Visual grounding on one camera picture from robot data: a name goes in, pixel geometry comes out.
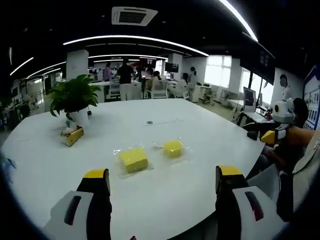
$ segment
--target green leaves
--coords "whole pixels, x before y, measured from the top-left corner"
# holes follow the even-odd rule
[[[92,79],[87,75],[79,75],[74,79],[63,82],[51,89],[50,113],[56,117],[61,111],[66,113],[77,112],[88,105],[97,106],[98,95],[96,91],[101,91],[99,86],[90,86]]]

